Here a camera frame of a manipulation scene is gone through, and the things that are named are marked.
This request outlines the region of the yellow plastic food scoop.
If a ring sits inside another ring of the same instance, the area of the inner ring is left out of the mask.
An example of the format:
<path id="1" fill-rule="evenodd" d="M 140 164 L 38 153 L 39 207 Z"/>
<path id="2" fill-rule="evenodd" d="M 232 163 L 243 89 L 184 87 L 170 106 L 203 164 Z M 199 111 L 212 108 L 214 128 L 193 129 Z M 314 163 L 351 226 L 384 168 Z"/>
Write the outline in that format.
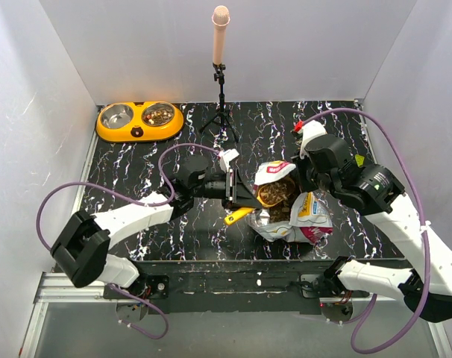
<path id="1" fill-rule="evenodd" d="M 294 191 L 294 180 L 290 177 L 285 177 L 274 183 L 260 186 L 257 190 L 257 200 L 263 209 L 267 209 L 278 205 L 282 201 L 287 201 Z M 226 225 L 232 225 L 254 211 L 254 208 L 242 207 L 226 216 L 224 222 Z"/>

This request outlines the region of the white cartoon pet food bag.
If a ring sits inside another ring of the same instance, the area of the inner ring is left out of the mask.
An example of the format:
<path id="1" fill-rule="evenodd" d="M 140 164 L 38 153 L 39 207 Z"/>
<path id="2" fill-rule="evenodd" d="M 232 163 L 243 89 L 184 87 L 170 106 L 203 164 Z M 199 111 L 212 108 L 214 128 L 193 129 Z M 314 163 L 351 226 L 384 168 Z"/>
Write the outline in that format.
<path id="1" fill-rule="evenodd" d="M 307 242 L 314 245 L 333 232 L 333 224 L 327 208 L 312 192 L 303 192 L 299 186 L 296 165 L 283 160 L 259 165 L 254 177 L 254 191 L 267 183 L 290 177 L 295 191 L 287 201 L 274 207 L 255 210 L 246 216 L 246 222 L 262 238 L 269 242 L 282 239 L 285 242 Z"/>

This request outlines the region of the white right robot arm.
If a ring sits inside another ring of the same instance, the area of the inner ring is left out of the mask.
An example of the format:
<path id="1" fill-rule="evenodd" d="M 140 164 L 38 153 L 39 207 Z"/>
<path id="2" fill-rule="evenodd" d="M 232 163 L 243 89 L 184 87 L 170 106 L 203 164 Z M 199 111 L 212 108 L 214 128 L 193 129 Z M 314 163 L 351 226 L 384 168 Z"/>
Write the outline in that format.
<path id="1" fill-rule="evenodd" d="M 452 250 L 420 221 L 414 202 L 385 167 L 359 167 L 352 157 L 320 164 L 294 156 L 301 187 L 322 189 L 380 229 L 399 249 L 410 268 L 366 265 L 338 257 L 321 284 L 333 296 L 347 291 L 370 292 L 396 301 L 429 322 L 452 318 Z"/>

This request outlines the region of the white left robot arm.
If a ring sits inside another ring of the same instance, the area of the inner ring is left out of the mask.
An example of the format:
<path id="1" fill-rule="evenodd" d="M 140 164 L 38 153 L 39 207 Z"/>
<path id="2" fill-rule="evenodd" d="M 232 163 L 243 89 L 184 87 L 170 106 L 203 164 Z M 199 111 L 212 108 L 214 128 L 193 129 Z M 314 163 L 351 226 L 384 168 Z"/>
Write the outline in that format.
<path id="1" fill-rule="evenodd" d="M 94 215 L 77 211 L 52 245 L 52 257 L 76 288 L 101 281 L 120 287 L 129 298 L 140 297 L 149 285 L 146 274 L 128 258 L 110 254 L 113 246 L 184 215 L 197 198 L 220 200 L 233 214 L 262 207 L 237 169 L 223 164 L 220 172 L 210 173 L 209 167 L 206 157 L 193 155 L 171 177 L 171 187 L 162 186 L 138 204 Z"/>

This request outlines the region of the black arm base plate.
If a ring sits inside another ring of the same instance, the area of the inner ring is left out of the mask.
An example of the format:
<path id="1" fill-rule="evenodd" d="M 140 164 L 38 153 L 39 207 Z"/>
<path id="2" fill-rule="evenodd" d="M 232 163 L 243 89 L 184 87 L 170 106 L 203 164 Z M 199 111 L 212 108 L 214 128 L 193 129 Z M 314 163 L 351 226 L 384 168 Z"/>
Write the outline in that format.
<path id="1" fill-rule="evenodd" d="M 142 261 L 127 289 L 165 313 L 297 312 L 319 314 L 318 298 L 300 288 L 329 260 Z"/>

